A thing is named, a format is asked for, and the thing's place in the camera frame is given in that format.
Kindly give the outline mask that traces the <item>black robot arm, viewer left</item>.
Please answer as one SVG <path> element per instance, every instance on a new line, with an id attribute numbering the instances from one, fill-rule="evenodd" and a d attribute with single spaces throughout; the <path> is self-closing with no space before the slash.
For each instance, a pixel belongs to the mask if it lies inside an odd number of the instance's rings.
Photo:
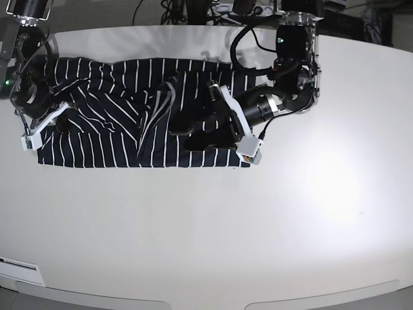
<path id="1" fill-rule="evenodd" d="M 66 112 L 53 116 L 68 103 L 56 80 L 58 55 L 49 43 L 50 31 L 39 22 L 47 21 L 52 1 L 8 1 L 1 42 L 1 99 L 8 99 L 19 116 L 24 137 L 44 123 L 60 134 L 70 131 Z"/>

